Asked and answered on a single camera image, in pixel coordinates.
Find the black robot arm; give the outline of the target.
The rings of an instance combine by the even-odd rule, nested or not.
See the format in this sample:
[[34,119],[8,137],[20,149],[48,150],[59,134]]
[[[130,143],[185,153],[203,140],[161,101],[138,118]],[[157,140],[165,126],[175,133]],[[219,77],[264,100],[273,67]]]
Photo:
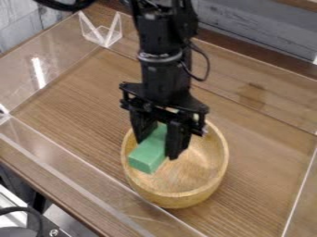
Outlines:
[[165,124],[163,151],[177,159],[191,137],[205,133],[209,106],[191,95],[191,54],[202,50],[193,43],[198,16],[191,0],[129,0],[139,35],[138,59],[142,81],[123,82],[122,108],[130,112],[137,141],[143,142]]

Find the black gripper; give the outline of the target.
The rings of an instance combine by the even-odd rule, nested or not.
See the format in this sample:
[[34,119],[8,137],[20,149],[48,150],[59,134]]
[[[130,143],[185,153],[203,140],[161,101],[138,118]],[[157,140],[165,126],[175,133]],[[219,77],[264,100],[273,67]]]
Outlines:
[[158,127],[167,124],[166,155],[178,159],[189,148],[191,134],[202,135],[209,107],[193,97],[191,56],[158,58],[139,56],[142,81],[123,82],[122,108],[130,112],[130,122],[138,143]]

